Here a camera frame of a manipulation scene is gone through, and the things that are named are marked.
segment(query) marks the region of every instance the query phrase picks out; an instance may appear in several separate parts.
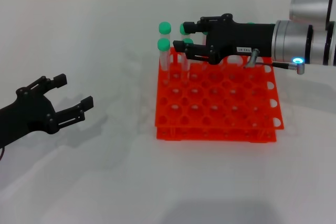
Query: test tube rack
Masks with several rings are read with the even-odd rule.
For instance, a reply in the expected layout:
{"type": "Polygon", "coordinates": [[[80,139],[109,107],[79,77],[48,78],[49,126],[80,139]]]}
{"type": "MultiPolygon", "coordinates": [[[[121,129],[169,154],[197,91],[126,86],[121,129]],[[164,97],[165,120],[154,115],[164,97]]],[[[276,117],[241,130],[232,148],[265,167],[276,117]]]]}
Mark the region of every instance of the test tube rack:
{"type": "MultiPolygon", "coordinates": [[[[156,137],[167,141],[209,140],[276,142],[283,130],[273,68],[223,59],[220,65],[192,62],[182,71],[181,58],[170,49],[169,71],[159,64],[156,97],[156,137]]],[[[271,63],[270,58],[263,58],[271,63]]]]}

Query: white table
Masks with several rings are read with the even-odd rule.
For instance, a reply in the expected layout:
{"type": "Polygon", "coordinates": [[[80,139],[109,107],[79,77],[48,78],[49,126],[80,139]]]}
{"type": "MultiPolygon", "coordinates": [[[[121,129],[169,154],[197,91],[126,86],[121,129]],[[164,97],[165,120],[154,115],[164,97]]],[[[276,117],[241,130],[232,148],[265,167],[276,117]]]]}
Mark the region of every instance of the white table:
{"type": "Polygon", "coordinates": [[[42,75],[57,110],[92,95],[86,120],[36,132],[0,161],[0,223],[336,222],[336,69],[276,70],[275,144],[155,139],[157,26],[231,12],[287,19],[290,0],[0,0],[0,107],[42,75]]]}

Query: green test tube cap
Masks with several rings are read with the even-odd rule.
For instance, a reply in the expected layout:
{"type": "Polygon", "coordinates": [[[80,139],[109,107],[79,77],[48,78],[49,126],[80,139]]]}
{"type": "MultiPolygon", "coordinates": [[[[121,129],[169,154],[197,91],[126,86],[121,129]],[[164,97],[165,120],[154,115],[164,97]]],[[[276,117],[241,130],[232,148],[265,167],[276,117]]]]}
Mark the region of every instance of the green test tube cap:
{"type": "Polygon", "coordinates": [[[168,22],[161,22],[159,24],[159,33],[160,34],[170,34],[172,31],[172,26],[168,22]]]}
{"type": "Polygon", "coordinates": [[[187,34],[187,33],[184,31],[183,24],[180,25],[180,33],[181,33],[182,35],[189,35],[189,34],[187,34]]]}
{"type": "Polygon", "coordinates": [[[183,39],[183,42],[186,43],[186,44],[193,44],[193,40],[192,39],[189,39],[189,38],[185,38],[183,39]]]}
{"type": "Polygon", "coordinates": [[[170,41],[166,38],[159,39],[157,43],[160,51],[168,51],[170,49],[170,41]]]}

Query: blue led light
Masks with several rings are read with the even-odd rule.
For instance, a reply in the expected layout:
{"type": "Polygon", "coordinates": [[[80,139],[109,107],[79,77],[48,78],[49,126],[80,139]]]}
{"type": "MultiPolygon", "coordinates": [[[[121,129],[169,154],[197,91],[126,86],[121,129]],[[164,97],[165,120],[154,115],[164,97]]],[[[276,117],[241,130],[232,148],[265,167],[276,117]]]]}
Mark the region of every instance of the blue led light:
{"type": "Polygon", "coordinates": [[[301,58],[294,58],[293,62],[296,63],[296,64],[302,64],[303,63],[303,59],[301,59],[301,58]]]}

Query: cable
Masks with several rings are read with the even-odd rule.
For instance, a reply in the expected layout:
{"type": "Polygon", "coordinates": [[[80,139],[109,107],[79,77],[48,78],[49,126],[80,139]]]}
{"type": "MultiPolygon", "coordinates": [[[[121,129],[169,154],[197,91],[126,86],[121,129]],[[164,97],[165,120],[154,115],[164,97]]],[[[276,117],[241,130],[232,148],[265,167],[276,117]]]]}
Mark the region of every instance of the cable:
{"type": "Polygon", "coordinates": [[[2,157],[4,156],[5,153],[5,147],[2,148],[2,152],[0,154],[0,161],[2,160],[2,157]]]}

